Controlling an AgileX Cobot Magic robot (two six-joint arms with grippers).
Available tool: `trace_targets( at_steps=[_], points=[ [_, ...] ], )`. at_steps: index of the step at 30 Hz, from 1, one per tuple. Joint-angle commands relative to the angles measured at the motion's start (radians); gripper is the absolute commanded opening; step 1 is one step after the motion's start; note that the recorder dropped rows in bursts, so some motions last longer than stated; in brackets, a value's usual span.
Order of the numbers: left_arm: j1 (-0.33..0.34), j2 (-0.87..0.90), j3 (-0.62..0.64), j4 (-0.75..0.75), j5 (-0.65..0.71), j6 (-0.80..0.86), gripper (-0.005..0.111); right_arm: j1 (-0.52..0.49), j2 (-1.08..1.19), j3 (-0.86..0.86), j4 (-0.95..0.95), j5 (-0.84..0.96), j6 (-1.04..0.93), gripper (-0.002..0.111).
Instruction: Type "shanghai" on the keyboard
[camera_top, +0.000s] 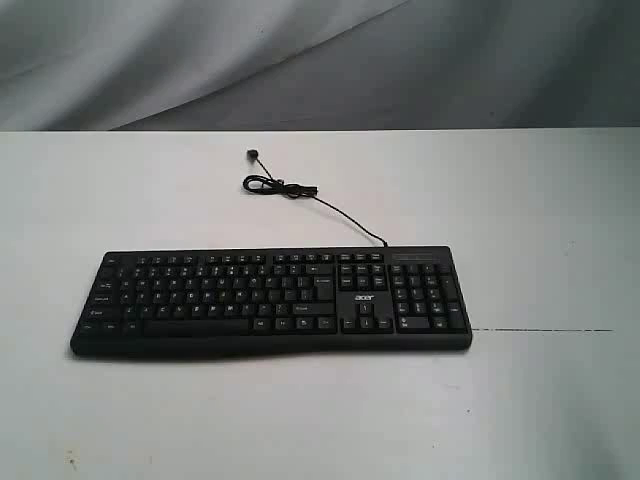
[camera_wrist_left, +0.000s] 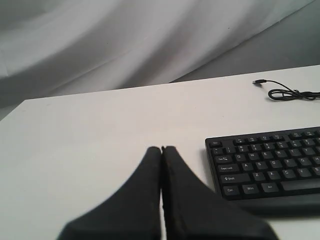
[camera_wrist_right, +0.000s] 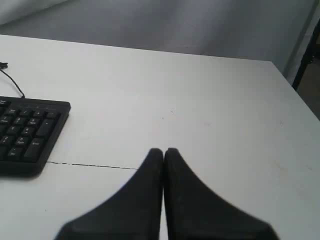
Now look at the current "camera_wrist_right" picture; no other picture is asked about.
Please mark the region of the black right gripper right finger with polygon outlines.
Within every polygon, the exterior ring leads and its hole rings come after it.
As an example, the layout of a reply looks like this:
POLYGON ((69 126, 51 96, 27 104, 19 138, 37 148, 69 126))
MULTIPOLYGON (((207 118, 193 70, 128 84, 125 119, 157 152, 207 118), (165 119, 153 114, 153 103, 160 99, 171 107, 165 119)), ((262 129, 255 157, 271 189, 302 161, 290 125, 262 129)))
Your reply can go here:
POLYGON ((176 148, 164 155, 164 203, 170 240, 277 240, 270 224, 207 187, 176 148))

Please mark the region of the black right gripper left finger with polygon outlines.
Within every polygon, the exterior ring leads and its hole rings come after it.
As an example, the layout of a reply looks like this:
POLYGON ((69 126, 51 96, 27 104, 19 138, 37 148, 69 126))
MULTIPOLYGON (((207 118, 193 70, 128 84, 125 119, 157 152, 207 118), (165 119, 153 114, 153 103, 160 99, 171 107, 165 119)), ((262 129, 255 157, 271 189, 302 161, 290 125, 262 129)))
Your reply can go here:
POLYGON ((136 173, 108 200, 69 221, 57 240, 157 240, 163 200, 163 152, 152 148, 136 173))

